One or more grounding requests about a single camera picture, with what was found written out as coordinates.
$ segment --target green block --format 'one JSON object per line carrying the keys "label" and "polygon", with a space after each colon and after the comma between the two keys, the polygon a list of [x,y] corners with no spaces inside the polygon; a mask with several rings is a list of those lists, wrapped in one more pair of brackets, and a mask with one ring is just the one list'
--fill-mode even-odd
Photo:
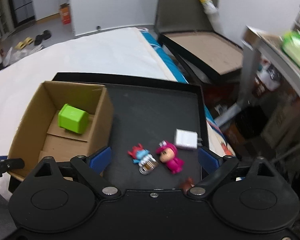
{"label": "green block", "polygon": [[58,113],[58,125],[75,133],[84,133],[88,125],[89,114],[86,111],[65,104]]}

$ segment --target blue gripper pad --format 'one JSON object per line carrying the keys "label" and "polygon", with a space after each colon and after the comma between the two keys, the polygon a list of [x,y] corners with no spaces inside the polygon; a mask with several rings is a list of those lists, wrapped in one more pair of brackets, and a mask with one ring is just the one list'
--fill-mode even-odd
{"label": "blue gripper pad", "polygon": [[207,147],[198,149],[198,161],[208,174],[216,171],[223,163],[222,157],[210,151]]}
{"label": "blue gripper pad", "polygon": [[111,162],[111,148],[103,147],[86,158],[87,165],[100,174]]}

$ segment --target gray floor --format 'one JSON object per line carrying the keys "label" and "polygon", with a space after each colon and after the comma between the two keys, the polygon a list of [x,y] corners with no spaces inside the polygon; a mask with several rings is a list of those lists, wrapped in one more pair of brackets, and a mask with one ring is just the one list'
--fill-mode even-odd
{"label": "gray floor", "polygon": [[[53,44],[68,41],[74,39],[72,33],[71,24],[63,25],[61,19],[53,19],[45,23],[34,24],[18,33],[9,36],[1,43],[1,47],[4,52],[7,53],[10,47],[13,47],[13,51],[16,50],[14,47],[20,42],[24,41],[27,37],[35,39],[39,34],[42,34],[44,30],[49,30],[51,32],[51,38],[42,42],[42,45],[46,48]],[[26,46],[27,49],[33,49],[34,43]]]}

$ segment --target screw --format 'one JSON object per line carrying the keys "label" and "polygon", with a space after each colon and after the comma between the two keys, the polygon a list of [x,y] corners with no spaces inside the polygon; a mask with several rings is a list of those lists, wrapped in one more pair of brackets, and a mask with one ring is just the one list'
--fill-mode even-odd
{"label": "screw", "polygon": [[206,193],[206,190],[203,187],[193,187],[190,189],[190,193],[193,195],[201,196]]}
{"label": "screw", "polygon": [[102,193],[106,195],[114,195],[118,192],[116,187],[105,187],[102,189]]}
{"label": "screw", "polygon": [[159,194],[155,193],[155,192],[152,192],[152,193],[150,193],[150,197],[159,197]]}

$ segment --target pink toy figurine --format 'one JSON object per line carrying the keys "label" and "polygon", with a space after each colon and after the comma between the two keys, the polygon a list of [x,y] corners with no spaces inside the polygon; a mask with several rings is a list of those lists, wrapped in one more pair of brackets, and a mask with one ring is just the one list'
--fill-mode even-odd
{"label": "pink toy figurine", "polygon": [[155,152],[160,154],[160,161],[166,164],[169,170],[171,170],[171,173],[176,174],[182,171],[184,161],[177,158],[177,148],[167,141],[162,141],[159,143],[159,146]]}

